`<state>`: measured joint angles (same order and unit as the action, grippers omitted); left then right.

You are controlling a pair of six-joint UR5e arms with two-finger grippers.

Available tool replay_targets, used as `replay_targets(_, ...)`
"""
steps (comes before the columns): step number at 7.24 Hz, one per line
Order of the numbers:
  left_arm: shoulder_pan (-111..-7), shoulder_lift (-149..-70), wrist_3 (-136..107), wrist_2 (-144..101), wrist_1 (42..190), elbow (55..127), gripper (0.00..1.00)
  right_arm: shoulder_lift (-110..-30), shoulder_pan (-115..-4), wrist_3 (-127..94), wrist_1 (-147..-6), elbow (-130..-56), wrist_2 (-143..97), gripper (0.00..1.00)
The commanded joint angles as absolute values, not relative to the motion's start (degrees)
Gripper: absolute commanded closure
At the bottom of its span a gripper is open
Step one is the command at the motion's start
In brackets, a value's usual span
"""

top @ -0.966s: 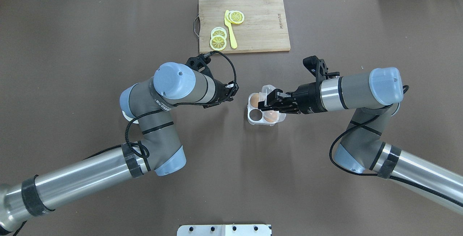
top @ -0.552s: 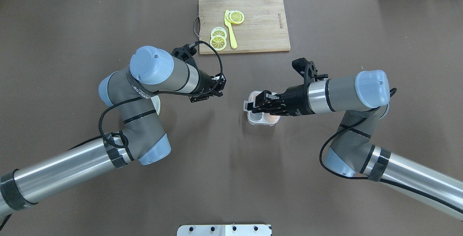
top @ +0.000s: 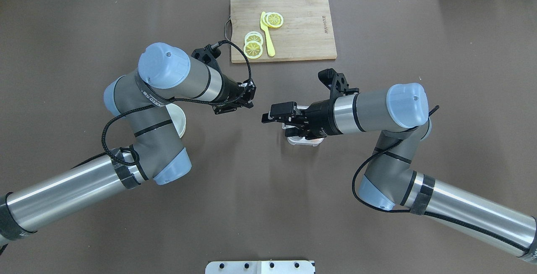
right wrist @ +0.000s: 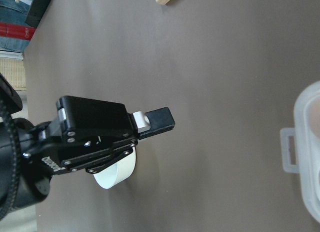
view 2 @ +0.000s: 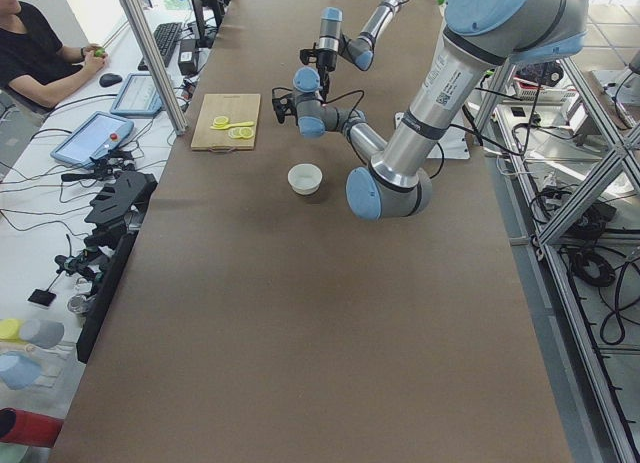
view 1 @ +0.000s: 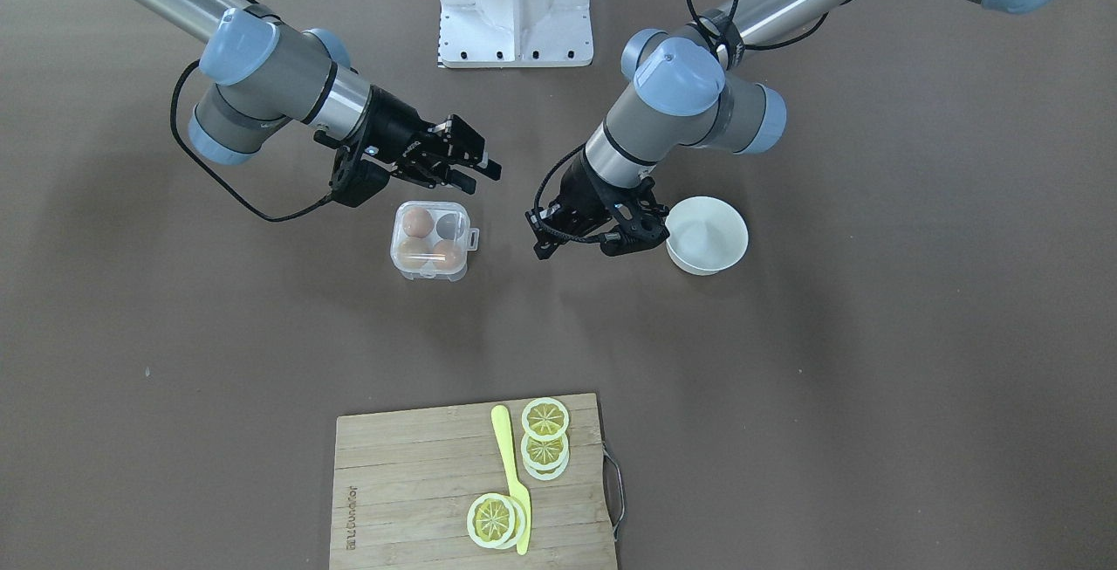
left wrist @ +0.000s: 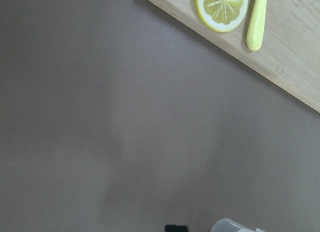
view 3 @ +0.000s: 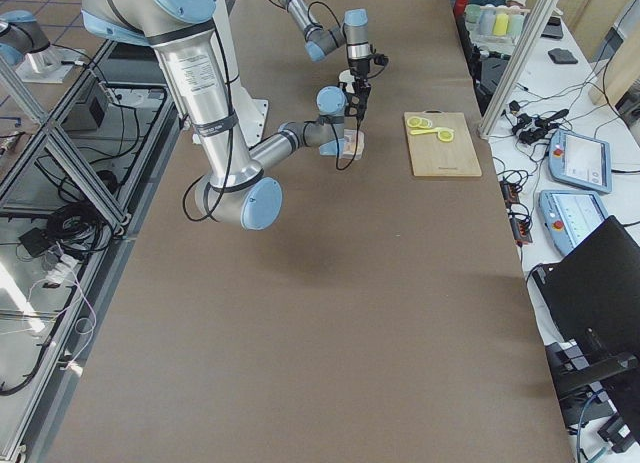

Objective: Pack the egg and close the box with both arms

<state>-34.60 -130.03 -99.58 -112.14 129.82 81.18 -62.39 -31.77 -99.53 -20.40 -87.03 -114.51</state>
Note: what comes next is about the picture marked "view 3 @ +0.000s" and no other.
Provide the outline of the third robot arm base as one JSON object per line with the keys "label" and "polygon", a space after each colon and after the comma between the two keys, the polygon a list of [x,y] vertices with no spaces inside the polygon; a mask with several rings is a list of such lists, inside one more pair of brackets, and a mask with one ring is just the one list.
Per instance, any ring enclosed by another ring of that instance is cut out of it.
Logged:
{"label": "third robot arm base", "polygon": [[1,15],[1,57],[23,82],[61,84],[80,56],[54,47],[32,13],[13,10]]}

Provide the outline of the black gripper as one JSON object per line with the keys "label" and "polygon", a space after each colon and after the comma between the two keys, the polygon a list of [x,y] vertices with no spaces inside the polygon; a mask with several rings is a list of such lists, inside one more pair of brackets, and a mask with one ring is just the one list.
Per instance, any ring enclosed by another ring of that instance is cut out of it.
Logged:
{"label": "black gripper", "polygon": [[353,93],[356,96],[368,95],[371,90],[369,83],[370,58],[349,59],[350,74],[354,78]]}

